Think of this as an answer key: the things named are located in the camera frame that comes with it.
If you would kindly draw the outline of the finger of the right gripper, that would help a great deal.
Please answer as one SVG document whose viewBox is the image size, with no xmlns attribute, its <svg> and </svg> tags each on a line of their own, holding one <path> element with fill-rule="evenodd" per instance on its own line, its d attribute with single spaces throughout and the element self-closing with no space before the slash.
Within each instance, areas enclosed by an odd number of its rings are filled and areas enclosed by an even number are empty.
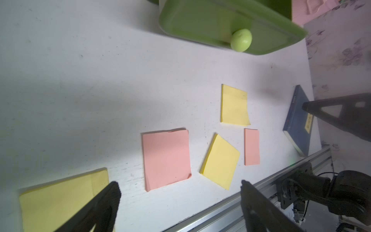
<svg viewBox="0 0 371 232">
<path fill-rule="evenodd" d="M 339 116 L 323 111 L 324 107 L 340 105 Z M 324 122 L 354 136 L 370 142 L 371 140 L 371 94 L 361 93 L 343 97 L 308 101 L 302 109 Z"/>
</svg>

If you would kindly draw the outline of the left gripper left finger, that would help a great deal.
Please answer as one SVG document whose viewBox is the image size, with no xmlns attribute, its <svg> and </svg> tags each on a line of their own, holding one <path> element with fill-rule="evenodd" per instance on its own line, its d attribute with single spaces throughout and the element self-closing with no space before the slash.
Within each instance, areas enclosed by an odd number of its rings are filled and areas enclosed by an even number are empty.
<svg viewBox="0 0 371 232">
<path fill-rule="evenodd" d="M 57 232 L 112 232 L 121 198 L 119 184 L 108 184 Z"/>
</svg>

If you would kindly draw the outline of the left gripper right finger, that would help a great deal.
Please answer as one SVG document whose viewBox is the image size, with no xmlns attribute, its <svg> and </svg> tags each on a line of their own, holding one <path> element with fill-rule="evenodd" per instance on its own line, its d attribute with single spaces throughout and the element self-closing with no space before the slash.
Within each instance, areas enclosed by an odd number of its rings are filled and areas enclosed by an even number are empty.
<svg viewBox="0 0 371 232">
<path fill-rule="evenodd" d="M 242 180 L 241 208 L 248 232 L 301 232 L 250 182 Z"/>
</svg>

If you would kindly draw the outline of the green drawer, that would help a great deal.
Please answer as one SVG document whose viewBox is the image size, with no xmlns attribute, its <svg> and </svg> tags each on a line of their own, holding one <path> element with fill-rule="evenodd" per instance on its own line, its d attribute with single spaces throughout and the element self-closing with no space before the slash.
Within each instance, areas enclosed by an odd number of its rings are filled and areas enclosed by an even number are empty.
<svg viewBox="0 0 371 232">
<path fill-rule="evenodd" d="M 252 55 L 303 40 L 291 1 L 159 1 L 159 26 L 168 35 Z"/>
</svg>

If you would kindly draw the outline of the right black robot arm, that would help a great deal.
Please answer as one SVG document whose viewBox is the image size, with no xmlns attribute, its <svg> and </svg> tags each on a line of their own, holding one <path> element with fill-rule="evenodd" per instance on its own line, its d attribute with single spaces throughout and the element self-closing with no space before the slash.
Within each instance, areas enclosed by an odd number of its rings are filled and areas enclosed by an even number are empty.
<svg viewBox="0 0 371 232">
<path fill-rule="evenodd" d="M 345 132 L 371 140 L 370 93 L 307 101 L 301 108 Z M 276 189 L 283 209 L 296 200 L 309 200 L 327 206 L 333 214 L 371 224 L 371 178 L 361 172 L 341 171 L 329 179 L 297 169 L 278 179 Z"/>
</svg>

